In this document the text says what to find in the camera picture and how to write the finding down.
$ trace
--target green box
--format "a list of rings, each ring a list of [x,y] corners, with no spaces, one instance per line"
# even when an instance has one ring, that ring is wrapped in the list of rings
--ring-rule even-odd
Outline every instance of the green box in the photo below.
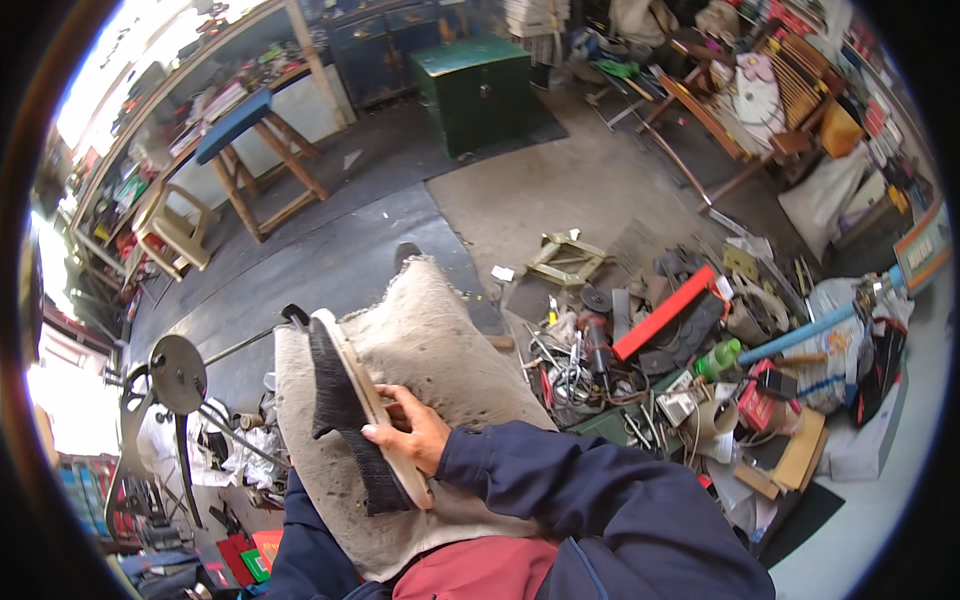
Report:
[[[499,37],[472,37],[410,54],[414,81],[447,156],[523,135],[530,54]]]
[[[270,579],[270,572],[267,571],[267,566],[264,564],[263,557],[260,556],[259,550],[254,548],[253,550],[241,552],[240,558],[243,559],[244,564],[247,565],[250,574],[258,584],[262,584]]]

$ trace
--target hand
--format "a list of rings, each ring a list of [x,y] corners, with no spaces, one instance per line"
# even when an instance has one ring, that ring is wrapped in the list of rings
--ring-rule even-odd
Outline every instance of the hand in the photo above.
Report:
[[[365,438],[380,447],[399,452],[427,475],[437,472],[444,455],[450,427],[437,411],[423,406],[410,390],[401,385],[375,385],[381,396],[395,400],[386,406],[396,427],[364,425]]]

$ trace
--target green bottle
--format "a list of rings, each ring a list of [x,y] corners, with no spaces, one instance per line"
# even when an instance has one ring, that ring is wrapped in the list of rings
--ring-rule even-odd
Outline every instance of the green bottle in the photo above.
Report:
[[[693,363],[693,370],[698,375],[706,377],[707,382],[713,381],[717,375],[733,366],[739,351],[740,340],[733,338],[727,342],[721,342],[706,356],[698,358],[697,362]]]

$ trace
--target red shirt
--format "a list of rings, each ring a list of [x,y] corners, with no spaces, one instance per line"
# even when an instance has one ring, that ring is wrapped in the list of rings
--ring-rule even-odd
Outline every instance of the red shirt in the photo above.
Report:
[[[533,600],[557,559],[557,546],[506,536],[451,543],[407,569],[394,600]]]

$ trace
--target red metal bar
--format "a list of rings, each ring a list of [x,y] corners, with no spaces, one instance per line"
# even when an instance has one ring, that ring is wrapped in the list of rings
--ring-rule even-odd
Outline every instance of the red metal bar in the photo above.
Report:
[[[684,307],[690,304],[698,294],[716,279],[717,274],[709,265],[704,265],[700,271],[693,274],[680,289],[673,293],[673,296],[657,307],[649,317],[644,319],[639,325],[631,329],[630,333],[623,336],[619,342],[613,345],[613,355],[617,359],[624,361],[631,354],[640,349],[641,346],[650,341],[663,326],[670,323],[674,317],[684,310]]]

